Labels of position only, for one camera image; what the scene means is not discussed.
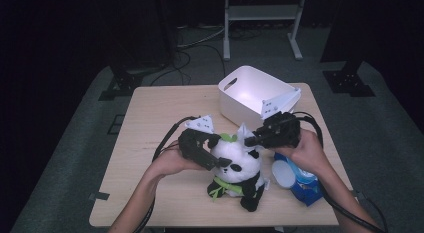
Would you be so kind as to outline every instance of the white shelf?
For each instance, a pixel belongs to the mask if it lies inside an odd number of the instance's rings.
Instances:
[[[229,20],[294,20],[298,5],[230,6]]]

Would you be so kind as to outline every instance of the right hand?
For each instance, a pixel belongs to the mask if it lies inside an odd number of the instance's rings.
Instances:
[[[317,135],[309,130],[301,129],[300,141],[296,148],[283,146],[273,150],[286,156],[299,168],[316,175],[318,178],[332,169]]]

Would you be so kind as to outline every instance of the metal stand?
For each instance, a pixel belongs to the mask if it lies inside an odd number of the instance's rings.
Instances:
[[[364,85],[357,72],[361,66],[361,59],[351,59],[339,71],[324,71],[331,90],[334,93],[349,93],[352,97],[375,96],[368,85]]]
[[[117,96],[132,96],[134,90],[141,85],[142,76],[131,75],[124,68],[117,65],[110,65],[114,77],[109,87],[103,91],[99,97],[99,101],[111,101]]]
[[[303,56],[297,45],[296,35],[304,4],[305,0],[300,0],[298,5],[230,6],[229,0],[225,0],[224,60],[230,60],[229,21],[239,20],[294,20],[293,30],[287,36],[296,60],[302,60]]]

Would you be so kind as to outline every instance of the white sticker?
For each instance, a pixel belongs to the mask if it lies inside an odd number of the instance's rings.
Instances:
[[[213,122],[210,115],[200,117],[196,120],[185,123],[185,126],[192,130],[205,132],[208,134],[214,133]]]

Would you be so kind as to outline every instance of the dark background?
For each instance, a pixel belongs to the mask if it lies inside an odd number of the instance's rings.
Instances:
[[[111,62],[141,70],[168,64],[175,33],[164,23],[195,27],[223,22],[224,0],[166,0],[166,8],[159,8],[163,1],[0,0],[0,217],[6,223],[0,231],[13,225],[101,69]],[[301,22],[305,27],[332,25],[322,61],[345,61],[359,52],[381,72],[421,130],[423,3],[307,0]],[[158,40],[152,41],[152,35]]]

